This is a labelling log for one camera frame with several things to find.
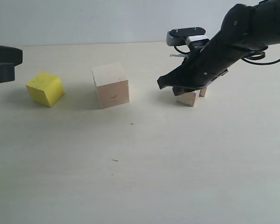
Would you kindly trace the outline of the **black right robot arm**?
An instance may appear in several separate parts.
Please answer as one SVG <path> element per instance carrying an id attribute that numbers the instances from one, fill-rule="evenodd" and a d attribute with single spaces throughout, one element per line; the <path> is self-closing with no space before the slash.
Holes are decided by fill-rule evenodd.
<path id="1" fill-rule="evenodd" d="M 189 51 L 181 65 L 157 79 L 159 88 L 172 87 L 176 96 L 204 89 L 237 61 L 251 63 L 251 56 L 264 56 L 269 46 L 280 44 L 280 0 L 236 4 L 212 38 L 202 27 L 178 28 L 167 32 L 166 44 Z"/>

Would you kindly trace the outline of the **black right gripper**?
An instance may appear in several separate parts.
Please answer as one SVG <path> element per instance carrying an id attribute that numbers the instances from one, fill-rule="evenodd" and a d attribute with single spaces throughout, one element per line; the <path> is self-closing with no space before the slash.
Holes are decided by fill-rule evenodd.
<path id="1" fill-rule="evenodd" d="M 238 60 L 257 51 L 264 51 L 267 45 L 250 42 L 248 33 L 220 30 L 203 46 L 190 44 L 190 53 L 182 66 L 157 79 L 159 89 L 173 87 L 175 96 L 202 89 L 228 72 Z"/>

